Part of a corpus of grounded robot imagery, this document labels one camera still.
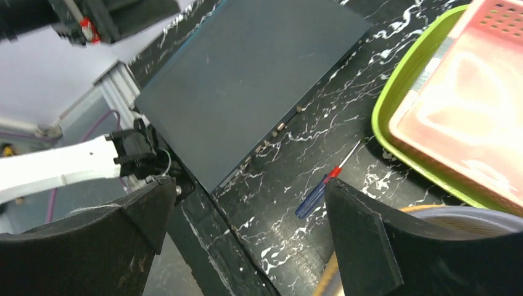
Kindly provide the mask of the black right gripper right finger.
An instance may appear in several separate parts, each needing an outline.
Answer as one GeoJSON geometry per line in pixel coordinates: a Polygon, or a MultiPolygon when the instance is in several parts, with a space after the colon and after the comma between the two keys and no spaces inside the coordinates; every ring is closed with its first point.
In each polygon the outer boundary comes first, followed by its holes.
{"type": "Polygon", "coordinates": [[[344,295],[522,294],[522,232],[444,228],[339,179],[325,201],[344,295]]]}

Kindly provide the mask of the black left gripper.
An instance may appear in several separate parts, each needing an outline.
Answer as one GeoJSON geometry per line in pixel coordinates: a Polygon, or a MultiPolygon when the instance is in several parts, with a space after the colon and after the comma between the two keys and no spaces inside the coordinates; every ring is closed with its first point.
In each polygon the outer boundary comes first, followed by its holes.
{"type": "Polygon", "coordinates": [[[140,119],[135,119],[133,127],[113,131],[105,136],[117,151],[114,162],[121,166],[120,176],[134,176],[146,182],[162,177],[176,181],[177,198],[175,204],[189,197],[195,191],[195,183],[167,146],[157,130],[140,119]]]}

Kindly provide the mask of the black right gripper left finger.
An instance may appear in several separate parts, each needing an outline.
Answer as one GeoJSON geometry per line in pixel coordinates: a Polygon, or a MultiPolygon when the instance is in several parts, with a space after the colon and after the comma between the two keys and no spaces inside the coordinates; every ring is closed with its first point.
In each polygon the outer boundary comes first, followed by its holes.
{"type": "Polygon", "coordinates": [[[92,209],[1,234],[2,295],[142,295],[176,200],[165,177],[92,209]]]}

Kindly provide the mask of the orange slatted waste bin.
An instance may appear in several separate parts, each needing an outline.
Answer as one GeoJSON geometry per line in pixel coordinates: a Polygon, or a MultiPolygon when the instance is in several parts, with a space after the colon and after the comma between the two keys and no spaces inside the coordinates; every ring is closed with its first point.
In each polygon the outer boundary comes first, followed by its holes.
{"type": "MultiPolygon", "coordinates": [[[[455,231],[487,237],[522,232],[522,218],[489,209],[443,205],[418,205],[402,211],[426,222],[455,231]]],[[[332,254],[319,280],[317,295],[344,295],[336,254],[332,254]]]]}

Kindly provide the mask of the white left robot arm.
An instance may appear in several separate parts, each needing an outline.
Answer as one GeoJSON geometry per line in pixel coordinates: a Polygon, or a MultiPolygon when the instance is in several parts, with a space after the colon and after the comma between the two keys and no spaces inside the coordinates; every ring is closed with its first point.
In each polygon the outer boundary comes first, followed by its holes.
{"type": "Polygon", "coordinates": [[[91,140],[1,158],[1,203],[95,179],[133,176],[147,183],[173,178],[182,197],[194,190],[155,130],[136,120],[134,128],[91,140]]]}

